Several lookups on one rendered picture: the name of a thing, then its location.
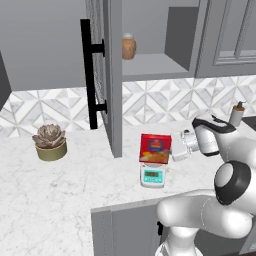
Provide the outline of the white digital scale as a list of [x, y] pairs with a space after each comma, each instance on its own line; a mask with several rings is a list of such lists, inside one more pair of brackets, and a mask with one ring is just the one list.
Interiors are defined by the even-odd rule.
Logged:
[[157, 163], [140, 164], [140, 183], [145, 188], [163, 188], [167, 166]]

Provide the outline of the white soap dispenser bottle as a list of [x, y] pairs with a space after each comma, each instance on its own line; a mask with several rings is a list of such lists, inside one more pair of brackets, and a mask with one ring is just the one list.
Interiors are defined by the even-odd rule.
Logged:
[[242, 120], [243, 113], [245, 111], [243, 104], [244, 104], [243, 101], [239, 101], [237, 105], [233, 106], [229, 123], [232, 124], [234, 127], [238, 127]]

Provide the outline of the grey base cabinet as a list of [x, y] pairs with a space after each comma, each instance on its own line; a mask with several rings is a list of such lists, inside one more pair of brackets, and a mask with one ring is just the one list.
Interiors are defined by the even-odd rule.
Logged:
[[[165, 198], [93, 209], [94, 256], [154, 256], [168, 235], [156, 213], [158, 202]], [[246, 236], [232, 239], [200, 230], [194, 244], [203, 256], [235, 256], [245, 240]]]

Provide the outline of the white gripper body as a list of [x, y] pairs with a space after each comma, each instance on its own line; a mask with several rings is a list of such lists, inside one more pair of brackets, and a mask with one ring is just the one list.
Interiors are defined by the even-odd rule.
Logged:
[[172, 146], [172, 159], [174, 162], [183, 161], [189, 158], [191, 150], [184, 144], [176, 144]]

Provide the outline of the grey open wall cabinet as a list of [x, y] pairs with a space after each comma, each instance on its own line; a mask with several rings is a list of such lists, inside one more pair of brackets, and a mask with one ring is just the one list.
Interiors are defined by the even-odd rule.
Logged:
[[122, 31], [135, 36], [125, 81], [193, 77], [208, 0], [122, 0]]

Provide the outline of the red food box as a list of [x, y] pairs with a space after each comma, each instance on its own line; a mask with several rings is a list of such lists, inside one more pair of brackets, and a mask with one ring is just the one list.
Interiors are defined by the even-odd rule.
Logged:
[[170, 135], [142, 134], [140, 144], [140, 162], [167, 164], [171, 149]]

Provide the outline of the brown jar with lid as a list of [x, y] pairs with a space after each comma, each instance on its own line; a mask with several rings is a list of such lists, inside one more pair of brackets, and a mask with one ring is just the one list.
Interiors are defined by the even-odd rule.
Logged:
[[131, 60], [136, 53], [136, 40], [132, 33], [124, 33], [122, 38], [122, 58]]

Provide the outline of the succulent plant in pot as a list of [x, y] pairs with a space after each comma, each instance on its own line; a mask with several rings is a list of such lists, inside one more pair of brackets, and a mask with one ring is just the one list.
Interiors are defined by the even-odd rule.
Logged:
[[43, 161], [56, 161], [67, 153], [66, 132], [57, 124], [41, 126], [32, 139], [38, 157]]

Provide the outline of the grey open cabinet door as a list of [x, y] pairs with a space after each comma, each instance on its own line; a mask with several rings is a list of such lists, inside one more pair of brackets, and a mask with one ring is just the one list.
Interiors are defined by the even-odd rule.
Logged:
[[104, 43], [105, 53], [93, 53], [95, 99], [101, 110], [109, 145], [122, 156], [122, 0], [85, 0], [93, 44]]

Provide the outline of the grey closed cabinet door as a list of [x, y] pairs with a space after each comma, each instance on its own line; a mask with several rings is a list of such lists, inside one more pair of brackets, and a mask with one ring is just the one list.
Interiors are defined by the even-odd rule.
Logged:
[[256, 0], [209, 0], [196, 76], [256, 74]]

